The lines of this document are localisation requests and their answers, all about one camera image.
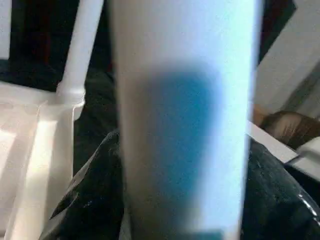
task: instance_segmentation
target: dark fabric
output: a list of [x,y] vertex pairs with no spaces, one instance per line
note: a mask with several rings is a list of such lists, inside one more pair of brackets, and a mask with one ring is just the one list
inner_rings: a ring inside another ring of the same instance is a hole
[[[123,202],[130,205],[122,192],[119,133],[112,132],[74,177],[41,240],[117,240],[119,232],[120,240],[131,239],[130,211],[120,231]],[[252,140],[240,239],[316,240],[319,215],[319,207],[282,163]],[[202,234],[175,239],[203,239]]]
[[115,240],[124,211],[119,134],[111,132],[74,176],[40,240]]
[[118,125],[113,77],[90,68],[85,90],[85,105],[80,118],[74,123],[74,173],[79,171],[105,136]]
[[320,209],[282,163],[252,141],[242,219],[242,240],[316,240]]
[[270,114],[264,118],[260,127],[294,150],[320,137],[319,121],[292,111]]
[[291,162],[285,164],[285,169],[320,206],[320,182],[297,170]]
[[62,72],[23,56],[10,61],[0,60],[1,82],[54,92],[61,78]]

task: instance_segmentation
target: plastic tube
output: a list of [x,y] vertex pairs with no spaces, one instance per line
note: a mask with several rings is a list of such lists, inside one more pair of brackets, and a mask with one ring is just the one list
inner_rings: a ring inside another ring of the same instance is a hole
[[237,239],[259,0],[112,1],[133,239]]
[[85,80],[103,5],[104,0],[79,2],[63,79],[57,88],[61,103],[84,102]]

